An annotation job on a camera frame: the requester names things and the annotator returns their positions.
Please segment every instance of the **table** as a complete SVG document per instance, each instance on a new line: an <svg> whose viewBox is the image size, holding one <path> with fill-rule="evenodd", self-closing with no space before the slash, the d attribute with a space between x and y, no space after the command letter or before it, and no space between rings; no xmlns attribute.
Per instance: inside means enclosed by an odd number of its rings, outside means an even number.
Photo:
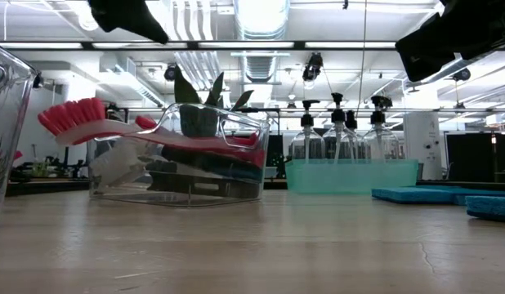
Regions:
<svg viewBox="0 0 505 294"><path fill-rule="evenodd" d="M294 196L177 209L7 198L2 293L505 293L505 224L457 206Z"/></svg>

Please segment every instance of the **teal plastic tray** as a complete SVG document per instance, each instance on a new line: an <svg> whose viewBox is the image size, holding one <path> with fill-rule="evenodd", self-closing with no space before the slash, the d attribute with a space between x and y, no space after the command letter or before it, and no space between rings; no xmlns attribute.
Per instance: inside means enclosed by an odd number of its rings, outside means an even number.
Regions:
<svg viewBox="0 0 505 294"><path fill-rule="evenodd" d="M288 189L298 194L371 194L375 188L416 185L418 160L292 160L285 164Z"/></svg>

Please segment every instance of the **glass bottle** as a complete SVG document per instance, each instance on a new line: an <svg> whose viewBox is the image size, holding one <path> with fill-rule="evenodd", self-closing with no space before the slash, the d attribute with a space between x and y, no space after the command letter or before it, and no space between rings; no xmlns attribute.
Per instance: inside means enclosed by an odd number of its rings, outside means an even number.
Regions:
<svg viewBox="0 0 505 294"><path fill-rule="evenodd" d="M390 99L382 96L372 98L376 111L370 117L373 128L364 136L369 147L370 159L398 159L400 142L391 130L385 127L385 114L382 109L392 106Z"/></svg>
<svg viewBox="0 0 505 294"><path fill-rule="evenodd" d="M312 129L314 119L309 114L309 108L314 103L319 103L319 101L303 101L303 107L305 108L301 123L303 130L291 142L293 159L305 159L308 162L309 159L322 159L325 157L324 139Z"/></svg>
<svg viewBox="0 0 505 294"><path fill-rule="evenodd" d="M331 114L334 125L324 134L325 157L335 160L355 160L357 158L358 140L356 134L345 125L345 113L340 108L343 95L339 93L333 93L332 95L336 103L336 109Z"/></svg>
<svg viewBox="0 0 505 294"><path fill-rule="evenodd" d="M355 133L356 141L358 142L356 148L356 159L369 158L369 150L368 150L369 147L367 146L367 141L365 141L364 137L356 131L356 129L358 128L358 122L356 121L354 111L352 110L347 111L345 126Z"/></svg>

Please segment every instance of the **wooden table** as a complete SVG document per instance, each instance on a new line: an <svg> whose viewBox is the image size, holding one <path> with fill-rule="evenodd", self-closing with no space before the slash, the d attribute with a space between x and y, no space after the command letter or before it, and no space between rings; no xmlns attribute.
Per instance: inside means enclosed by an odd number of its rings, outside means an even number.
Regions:
<svg viewBox="0 0 505 294"><path fill-rule="evenodd" d="M505 224L464 207L290 196L175 209L8 198L0 294L505 293Z"/></svg>

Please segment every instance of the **fluorescent light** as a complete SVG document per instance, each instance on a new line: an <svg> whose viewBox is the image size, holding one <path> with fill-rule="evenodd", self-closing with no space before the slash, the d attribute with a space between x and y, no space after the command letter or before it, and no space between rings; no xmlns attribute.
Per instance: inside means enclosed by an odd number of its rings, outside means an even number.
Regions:
<svg viewBox="0 0 505 294"><path fill-rule="evenodd" d="M184 42L169 42L165 45L156 42L94 42L92 44L96 49L186 49Z"/></svg>
<svg viewBox="0 0 505 294"><path fill-rule="evenodd" d="M361 49L363 42L306 42L305 48ZM367 49L394 49L394 42L365 42Z"/></svg>
<svg viewBox="0 0 505 294"><path fill-rule="evenodd" d="M82 49L79 42L0 42L6 49Z"/></svg>
<svg viewBox="0 0 505 294"><path fill-rule="evenodd" d="M290 53L280 52L231 52L232 57L288 57Z"/></svg>
<svg viewBox="0 0 505 294"><path fill-rule="evenodd" d="M294 42L201 42L200 48L292 48Z"/></svg>

